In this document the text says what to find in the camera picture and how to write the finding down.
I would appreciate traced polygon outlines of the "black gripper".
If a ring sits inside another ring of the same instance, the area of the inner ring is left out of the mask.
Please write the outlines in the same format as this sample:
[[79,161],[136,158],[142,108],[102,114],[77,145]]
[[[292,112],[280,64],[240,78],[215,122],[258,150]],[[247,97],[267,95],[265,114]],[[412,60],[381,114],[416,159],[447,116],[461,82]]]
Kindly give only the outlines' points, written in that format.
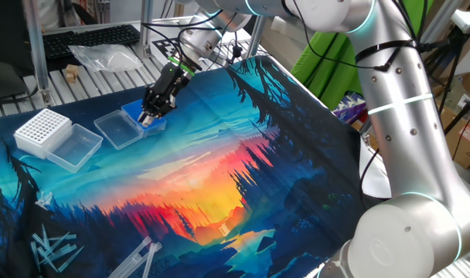
[[142,101],[141,122],[149,127],[155,119],[164,117],[176,108],[176,98],[191,80],[191,73],[174,63],[167,63],[154,88],[149,87]]

